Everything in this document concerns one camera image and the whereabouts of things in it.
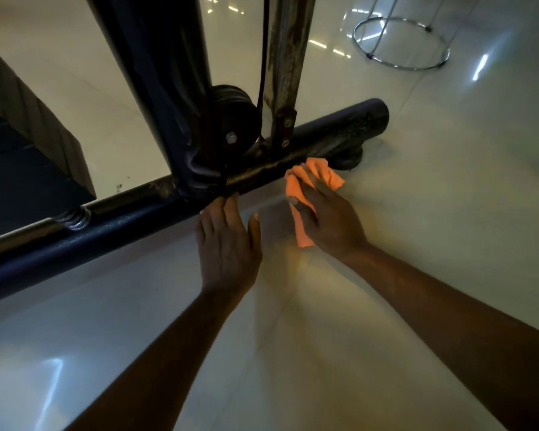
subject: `black metal frame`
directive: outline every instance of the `black metal frame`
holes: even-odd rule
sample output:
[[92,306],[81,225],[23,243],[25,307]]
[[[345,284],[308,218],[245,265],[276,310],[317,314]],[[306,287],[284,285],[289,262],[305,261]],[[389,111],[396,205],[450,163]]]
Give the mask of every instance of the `black metal frame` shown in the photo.
[[90,0],[168,160],[172,176],[88,206],[71,231],[45,221],[0,239],[0,299],[197,214],[215,196],[283,177],[307,157],[359,151],[387,127],[370,99],[294,128],[295,100],[315,0],[271,0],[264,127],[235,166],[220,153],[198,0]]

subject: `horizontal black base tube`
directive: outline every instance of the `horizontal black base tube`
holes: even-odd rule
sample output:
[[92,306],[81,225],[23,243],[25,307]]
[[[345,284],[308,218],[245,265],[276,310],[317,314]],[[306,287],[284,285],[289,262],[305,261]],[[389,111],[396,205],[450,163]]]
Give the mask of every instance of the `horizontal black base tube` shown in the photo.
[[[246,193],[282,178],[307,157],[328,157],[381,134],[389,122],[380,100],[343,109],[295,129],[291,153],[277,162],[252,159],[228,179],[222,195]],[[184,221],[209,200],[184,199],[164,177],[88,206],[90,224],[71,231],[54,221],[0,239],[0,299],[47,280],[136,240]]]

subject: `hand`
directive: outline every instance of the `hand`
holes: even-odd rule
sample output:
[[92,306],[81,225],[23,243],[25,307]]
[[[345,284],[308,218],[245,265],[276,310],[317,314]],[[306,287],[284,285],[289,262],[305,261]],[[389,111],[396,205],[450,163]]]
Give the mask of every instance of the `hand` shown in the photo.
[[316,211],[294,196],[289,201],[299,211],[308,237],[326,253],[347,263],[352,255],[370,246],[358,215],[350,202],[327,187],[307,166],[303,167],[315,188],[298,179],[299,184]]
[[261,263],[259,213],[249,219],[248,231],[237,210],[237,194],[216,198],[196,227],[202,291],[227,291],[241,299],[252,287]]

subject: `chrome ring stand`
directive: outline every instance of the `chrome ring stand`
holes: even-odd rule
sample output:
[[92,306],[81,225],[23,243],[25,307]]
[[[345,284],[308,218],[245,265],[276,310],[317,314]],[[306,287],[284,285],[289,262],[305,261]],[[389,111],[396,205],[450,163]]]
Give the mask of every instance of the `chrome ring stand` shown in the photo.
[[[437,6],[437,10],[433,14],[433,17],[432,17],[431,21],[429,22],[429,25],[425,25],[425,24],[423,24],[421,22],[417,22],[414,19],[403,18],[401,16],[391,16],[391,14],[393,13],[393,10],[395,9],[395,5],[397,4],[397,1],[398,0],[393,1],[393,4],[391,5],[391,9],[389,10],[389,14],[387,16],[373,16],[373,13],[375,11],[375,6],[377,5],[377,2],[378,2],[378,0],[374,0],[374,3],[371,6],[371,8],[369,10],[369,13],[367,15],[367,19],[359,22],[358,25],[356,25],[355,28],[353,29],[353,34],[352,34],[353,43],[355,43],[355,45],[357,45],[357,47],[360,49],[360,51],[362,53],[364,53],[368,59],[375,60],[376,62],[379,62],[379,63],[381,63],[383,65],[386,65],[386,66],[390,66],[392,68],[397,68],[397,69],[401,69],[401,70],[404,70],[404,71],[427,71],[429,69],[441,68],[449,60],[449,57],[451,55],[451,47],[450,47],[451,43],[446,42],[446,40],[441,35],[436,35],[436,36],[438,37],[438,39],[442,43],[445,44],[446,49],[443,51],[443,54],[441,55],[441,60],[438,63],[436,63],[435,65],[432,65],[432,66],[402,66],[402,65],[396,65],[394,63],[391,63],[391,62],[388,62],[388,61],[385,61],[385,60],[381,60],[379,57],[376,57],[374,55],[375,50],[377,50],[377,48],[379,47],[379,43],[381,42],[381,39],[383,38],[383,35],[386,32],[387,25],[389,24],[390,21],[407,22],[407,23],[410,23],[410,24],[414,24],[417,27],[423,28],[427,33],[433,33],[433,27],[431,26],[431,23],[435,20],[435,17],[437,16],[437,13],[441,9],[441,6],[443,5],[443,2],[445,0],[441,0],[439,2],[439,6]],[[381,33],[379,34],[379,38],[378,38],[377,42],[375,43],[374,49],[367,52],[361,47],[361,45],[359,45],[359,42],[363,40],[363,37],[362,37],[362,39],[358,40],[355,35],[356,35],[359,27],[361,27],[361,26],[363,26],[363,25],[365,25],[367,23],[373,22],[373,21],[380,21],[380,23],[382,24],[382,28],[381,28]]]

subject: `person's left hand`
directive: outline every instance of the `person's left hand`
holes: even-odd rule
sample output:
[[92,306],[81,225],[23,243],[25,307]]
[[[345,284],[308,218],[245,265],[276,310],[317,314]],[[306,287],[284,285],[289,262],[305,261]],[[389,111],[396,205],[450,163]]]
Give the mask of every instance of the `person's left hand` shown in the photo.
[[199,217],[196,227],[202,291],[228,291],[241,299],[252,287],[261,264],[259,213],[245,230],[237,197],[216,198]]

